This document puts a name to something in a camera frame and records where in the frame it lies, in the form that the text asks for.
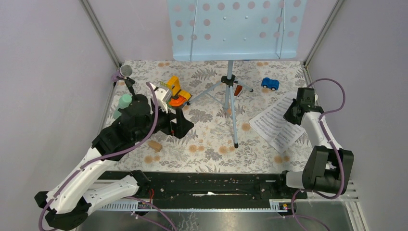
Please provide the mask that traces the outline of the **sheet music page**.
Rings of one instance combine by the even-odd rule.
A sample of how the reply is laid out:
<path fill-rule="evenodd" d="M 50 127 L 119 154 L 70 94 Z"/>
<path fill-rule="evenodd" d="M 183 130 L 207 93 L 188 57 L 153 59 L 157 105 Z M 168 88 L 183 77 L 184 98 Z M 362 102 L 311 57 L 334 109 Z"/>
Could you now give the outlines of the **sheet music page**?
<path fill-rule="evenodd" d="M 268 143 L 282 154 L 304 133 L 303 127 L 284 122 L 272 130 L 271 140 Z"/>
<path fill-rule="evenodd" d="M 270 141 L 272 130 L 277 128 L 279 124 L 286 122 L 283 115 L 292 103 L 292 99 L 295 98 L 296 93 L 294 91 L 286 93 L 273 105 L 252 118 L 249 121 L 251 128 L 266 141 Z"/>

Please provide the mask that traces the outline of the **light blue music stand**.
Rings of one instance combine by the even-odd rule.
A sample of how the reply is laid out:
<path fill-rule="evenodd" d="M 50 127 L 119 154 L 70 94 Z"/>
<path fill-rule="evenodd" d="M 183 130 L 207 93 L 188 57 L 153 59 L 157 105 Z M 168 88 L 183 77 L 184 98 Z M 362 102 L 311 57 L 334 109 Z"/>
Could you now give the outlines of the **light blue music stand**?
<path fill-rule="evenodd" d="M 227 61 L 221 102 L 236 122 L 233 74 L 238 60 L 288 60 L 297 56 L 305 0 L 169 0 L 177 61 Z"/>

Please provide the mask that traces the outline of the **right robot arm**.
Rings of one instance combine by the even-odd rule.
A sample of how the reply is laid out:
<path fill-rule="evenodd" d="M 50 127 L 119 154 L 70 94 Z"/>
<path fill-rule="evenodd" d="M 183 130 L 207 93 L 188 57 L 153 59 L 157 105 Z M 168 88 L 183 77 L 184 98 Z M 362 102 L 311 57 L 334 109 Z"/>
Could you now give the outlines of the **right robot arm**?
<path fill-rule="evenodd" d="M 332 138 L 325 121 L 327 112 L 316 105 L 316 98 L 313 88 L 298 88 L 249 122 L 265 140 L 275 141 L 277 150 L 283 150 L 303 132 L 313 145 L 302 171 L 276 175 L 276 192 L 282 198 L 290 197 L 297 189 L 334 199 L 347 189 L 354 155 Z"/>

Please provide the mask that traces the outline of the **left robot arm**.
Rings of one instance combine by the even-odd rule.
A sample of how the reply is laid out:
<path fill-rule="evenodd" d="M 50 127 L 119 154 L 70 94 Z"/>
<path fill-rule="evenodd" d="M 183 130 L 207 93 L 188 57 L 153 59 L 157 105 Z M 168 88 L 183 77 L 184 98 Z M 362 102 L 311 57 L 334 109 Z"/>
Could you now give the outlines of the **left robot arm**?
<path fill-rule="evenodd" d="M 193 128 L 181 109 L 161 111 L 157 103 L 138 94 L 110 126 L 101 130 L 70 175 L 51 191 L 40 191 L 35 201 L 52 231 L 70 231 L 82 224 L 98 208 L 127 196 L 145 197 L 150 180 L 140 170 L 92 190 L 91 185 L 124 155 L 139 147 L 153 134 L 162 132 L 181 139 Z"/>

